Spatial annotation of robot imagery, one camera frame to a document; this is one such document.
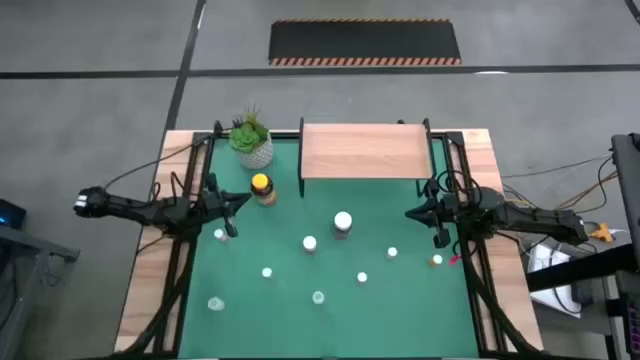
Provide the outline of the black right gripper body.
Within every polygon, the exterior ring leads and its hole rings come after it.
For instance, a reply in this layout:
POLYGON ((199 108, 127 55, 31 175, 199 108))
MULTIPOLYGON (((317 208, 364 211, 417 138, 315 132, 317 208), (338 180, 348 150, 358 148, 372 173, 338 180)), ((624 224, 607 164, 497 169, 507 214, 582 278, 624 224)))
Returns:
POLYGON ((436 179, 429 179, 425 185, 425 193, 427 202, 434 203, 434 208, 429 213, 436 215, 436 225, 428 226, 436 231, 434 245, 436 248, 444 248, 451 242, 450 232, 444 223, 455 222, 462 207, 459 201, 459 183, 456 180, 446 180, 444 185, 440 185, 436 179))

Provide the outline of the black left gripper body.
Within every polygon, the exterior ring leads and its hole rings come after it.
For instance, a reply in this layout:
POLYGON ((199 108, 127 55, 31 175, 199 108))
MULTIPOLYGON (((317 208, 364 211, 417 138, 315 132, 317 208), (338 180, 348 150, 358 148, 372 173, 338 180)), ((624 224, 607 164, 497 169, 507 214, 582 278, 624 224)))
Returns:
POLYGON ((236 237, 237 228, 233 223, 235 216, 225 216, 223 214, 224 201, 221 197, 222 190, 218 184, 218 180, 215 173, 209 173, 204 182, 204 192, 202 200, 205 207, 205 215, 210 220, 222 218, 224 220, 224 227, 228 236, 236 237))

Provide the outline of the brown fish oil bottle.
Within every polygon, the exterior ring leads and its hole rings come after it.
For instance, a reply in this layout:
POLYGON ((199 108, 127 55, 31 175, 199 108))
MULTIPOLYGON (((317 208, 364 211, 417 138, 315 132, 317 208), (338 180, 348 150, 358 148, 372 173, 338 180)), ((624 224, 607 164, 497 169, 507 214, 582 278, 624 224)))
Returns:
POLYGON ((275 204, 277 194, 273 181, 269 176, 263 173, 255 174, 251 179, 251 192, 257 201, 264 206, 272 206, 275 204))

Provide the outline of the orange-label gummy bottle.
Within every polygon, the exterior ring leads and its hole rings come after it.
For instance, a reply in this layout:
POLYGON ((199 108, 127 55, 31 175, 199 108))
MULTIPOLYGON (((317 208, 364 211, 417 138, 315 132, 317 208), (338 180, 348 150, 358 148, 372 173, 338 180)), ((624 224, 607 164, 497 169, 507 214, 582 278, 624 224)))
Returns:
POLYGON ((333 220, 334 237, 337 240, 346 239, 351 232, 352 225, 352 216, 348 212, 340 211, 336 213, 333 220))

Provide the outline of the wooden shelf with black legs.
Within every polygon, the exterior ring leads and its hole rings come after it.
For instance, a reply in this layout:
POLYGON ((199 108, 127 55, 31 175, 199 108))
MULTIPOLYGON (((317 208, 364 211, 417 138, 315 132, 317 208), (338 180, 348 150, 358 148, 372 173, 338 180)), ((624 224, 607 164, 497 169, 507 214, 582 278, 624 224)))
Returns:
POLYGON ((309 179, 409 179, 435 175, 430 122, 299 121, 298 191, 309 179))

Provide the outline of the succulent in white patterned pot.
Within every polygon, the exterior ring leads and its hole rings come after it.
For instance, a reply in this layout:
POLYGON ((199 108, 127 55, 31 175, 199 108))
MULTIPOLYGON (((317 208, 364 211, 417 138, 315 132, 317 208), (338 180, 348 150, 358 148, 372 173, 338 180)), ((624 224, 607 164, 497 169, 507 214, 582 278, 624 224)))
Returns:
POLYGON ((273 158, 273 144, 269 129, 259 120, 260 110, 247 106, 233 121, 230 146, 240 164, 247 169, 261 169, 273 158))

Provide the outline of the white box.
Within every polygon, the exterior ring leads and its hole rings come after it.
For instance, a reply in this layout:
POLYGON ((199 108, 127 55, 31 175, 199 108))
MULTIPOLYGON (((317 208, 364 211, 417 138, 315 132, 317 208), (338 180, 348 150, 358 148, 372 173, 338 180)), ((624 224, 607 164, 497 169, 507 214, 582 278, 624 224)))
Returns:
MULTIPOLYGON (((570 260, 570 256, 561 251, 561 247, 551 248, 547 245, 536 245, 530 252, 527 273, 544 270, 547 267, 560 265, 570 260)), ((544 305, 574 318, 580 318, 582 305, 572 297, 570 285, 551 289, 531 291, 531 299, 538 305, 544 305)))

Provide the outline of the green table mat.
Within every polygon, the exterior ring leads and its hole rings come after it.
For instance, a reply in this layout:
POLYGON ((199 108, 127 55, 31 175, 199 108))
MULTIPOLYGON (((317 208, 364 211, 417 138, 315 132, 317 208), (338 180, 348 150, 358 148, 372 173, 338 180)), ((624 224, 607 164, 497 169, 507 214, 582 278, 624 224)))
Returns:
POLYGON ((236 237, 207 224, 197 241, 179 354, 183 358, 473 357, 476 334, 461 264, 431 228, 405 212, 421 204, 411 180, 307 180, 298 191, 298 144, 274 143, 267 169, 274 205, 237 213, 236 237), (336 213, 353 225, 334 237, 336 213), (303 239, 317 248, 306 252, 303 239), (388 259, 395 247, 397 257, 388 259), (429 259, 439 254, 441 265, 429 259), (273 270, 270 279, 262 269, 273 270), (365 272, 365 283, 357 274, 365 272), (312 294, 321 291, 317 305, 312 294), (226 303, 212 311, 217 296, 226 303))

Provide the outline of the black side desk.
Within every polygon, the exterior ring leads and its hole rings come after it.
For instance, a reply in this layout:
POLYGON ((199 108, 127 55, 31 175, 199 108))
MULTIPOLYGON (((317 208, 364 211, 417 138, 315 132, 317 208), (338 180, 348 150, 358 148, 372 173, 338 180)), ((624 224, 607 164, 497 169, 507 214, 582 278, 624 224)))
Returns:
POLYGON ((640 360, 640 250, 633 244, 611 248, 526 276, 531 292, 614 275, 619 298, 607 301, 607 314, 624 320, 627 352, 640 360))

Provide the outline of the yellow power plug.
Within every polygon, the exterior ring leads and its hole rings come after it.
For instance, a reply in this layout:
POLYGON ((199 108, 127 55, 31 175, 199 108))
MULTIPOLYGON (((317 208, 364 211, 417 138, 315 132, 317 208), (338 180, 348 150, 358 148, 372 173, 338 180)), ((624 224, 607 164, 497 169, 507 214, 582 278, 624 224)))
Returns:
POLYGON ((611 229, 606 223, 596 223, 594 230, 589 233, 589 237, 605 243, 612 243, 615 240, 611 229))

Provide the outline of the black hazard-striped floor mat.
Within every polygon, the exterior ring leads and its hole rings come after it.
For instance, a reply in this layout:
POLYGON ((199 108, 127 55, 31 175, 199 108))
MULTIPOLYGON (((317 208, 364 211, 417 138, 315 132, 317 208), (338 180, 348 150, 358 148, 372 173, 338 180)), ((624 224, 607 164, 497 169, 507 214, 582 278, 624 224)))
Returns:
POLYGON ((445 18, 297 18, 270 28, 268 62, 277 67, 428 67, 462 63, 445 18))

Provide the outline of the black monitor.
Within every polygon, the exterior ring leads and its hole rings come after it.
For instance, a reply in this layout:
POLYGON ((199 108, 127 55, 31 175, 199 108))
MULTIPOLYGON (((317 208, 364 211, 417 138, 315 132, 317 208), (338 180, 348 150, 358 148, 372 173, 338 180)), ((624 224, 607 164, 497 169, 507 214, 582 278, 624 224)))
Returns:
POLYGON ((611 145, 631 241, 640 246, 640 133, 613 135, 611 145))

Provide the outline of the grey side table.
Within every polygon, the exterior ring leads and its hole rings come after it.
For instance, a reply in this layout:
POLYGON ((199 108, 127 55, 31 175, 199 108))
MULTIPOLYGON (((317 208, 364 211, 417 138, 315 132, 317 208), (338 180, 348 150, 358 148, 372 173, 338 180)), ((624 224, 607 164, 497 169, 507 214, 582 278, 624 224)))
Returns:
POLYGON ((71 263, 79 255, 79 249, 0 226, 0 282, 7 280, 0 285, 0 360, 16 355, 49 258, 71 263))

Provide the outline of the black blue-lit device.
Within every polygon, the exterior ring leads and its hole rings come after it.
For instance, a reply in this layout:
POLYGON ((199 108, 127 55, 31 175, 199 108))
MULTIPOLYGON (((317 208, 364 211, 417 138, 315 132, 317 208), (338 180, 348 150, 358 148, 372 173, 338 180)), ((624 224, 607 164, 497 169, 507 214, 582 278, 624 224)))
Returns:
POLYGON ((4 199, 0 199, 0 226, 20 230, 23 227, 27 211, 4 199))

